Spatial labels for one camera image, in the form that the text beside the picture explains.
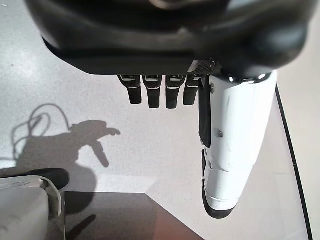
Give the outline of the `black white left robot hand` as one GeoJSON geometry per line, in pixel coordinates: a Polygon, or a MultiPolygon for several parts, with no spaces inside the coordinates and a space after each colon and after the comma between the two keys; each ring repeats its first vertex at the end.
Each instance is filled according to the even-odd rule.
{"type": "Polygon", "coordinates": [[[198,102],[202,198],[215,219],[238,204],[258,159],[277,70],[305,46],[316,0],[28,0],[46,47],[116,75],[132,104],[198,102]]]}

